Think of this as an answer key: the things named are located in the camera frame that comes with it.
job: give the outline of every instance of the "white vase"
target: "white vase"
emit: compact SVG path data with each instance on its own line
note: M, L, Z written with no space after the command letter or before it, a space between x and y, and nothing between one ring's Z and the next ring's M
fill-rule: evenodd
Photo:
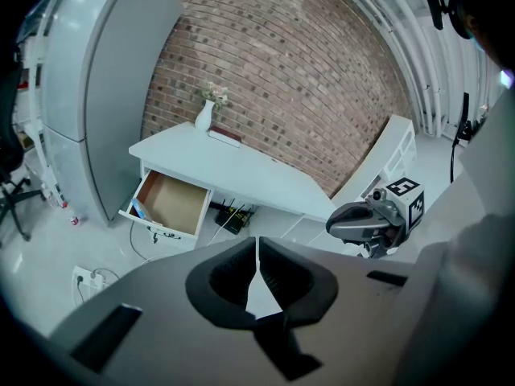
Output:
M207 132L208 129L211 127L212 107L214 105L214 101L206 100L204 108L195 119L195 127L198 130Z

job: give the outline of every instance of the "power strip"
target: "power strip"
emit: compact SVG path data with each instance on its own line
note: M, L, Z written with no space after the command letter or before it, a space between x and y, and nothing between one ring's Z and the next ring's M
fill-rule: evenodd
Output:
M80 299L80 295L77 293L77 278L82 277L82 281L79 284L80 293L84 297L84 301L88 301L90 298L99 294L105 287L105 279L99 274L95 273L95 278L91 278L91 272L86 269L82 269L79 266L73 268L72 273L72 298L75 303L77 299Z

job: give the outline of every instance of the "white desk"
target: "white desk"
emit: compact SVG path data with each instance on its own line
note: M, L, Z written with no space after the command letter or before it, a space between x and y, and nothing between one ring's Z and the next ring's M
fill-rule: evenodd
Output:
M189 239L189 248L195 246L214 191L249 204L271 207L276 212L287 212L293 221L288 223L283 233L304 218L325 222L336 209L309 175L248 146L236 148L210 138L191 123L177 125L147 138L131 146L129 153L140 159L142 176L153 170L207 191L196 234L183 236L180 232L173 233L171 228L163 228L167 233L183 236L183 240ZM136 195L142 191L144 182L145 179ZM120 213L144 223L134 216L132 205Z

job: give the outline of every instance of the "office chair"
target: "office chair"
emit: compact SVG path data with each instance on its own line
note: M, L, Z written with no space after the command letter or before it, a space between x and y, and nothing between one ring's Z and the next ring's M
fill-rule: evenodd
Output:
M12 124L16 88L21 74L22 67L20 63L10 63L8 68L0 72L0 188L3 194L3 197L0 198L0 224L6 217L7 212L10 211L16 228L23 239L29 241L31 235L22 230L16 210L14 209L15 205L37 195L41 196L43 200L45 198L41 191L20 193L24 184L28 186L31 184L29 179L22 179L18 184L15 184L10 178L10 173L18 169L23 163L24 151ZM11 193L7 191L6 183L14 186Z

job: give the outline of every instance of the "open drawer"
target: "open drawer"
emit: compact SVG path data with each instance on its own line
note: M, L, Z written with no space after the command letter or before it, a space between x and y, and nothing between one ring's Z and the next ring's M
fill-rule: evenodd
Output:
M154 236L175 246L194 249L212 192L150 170L134 197L145 205L154 222L140 219L132 202L122 216L145 225Z

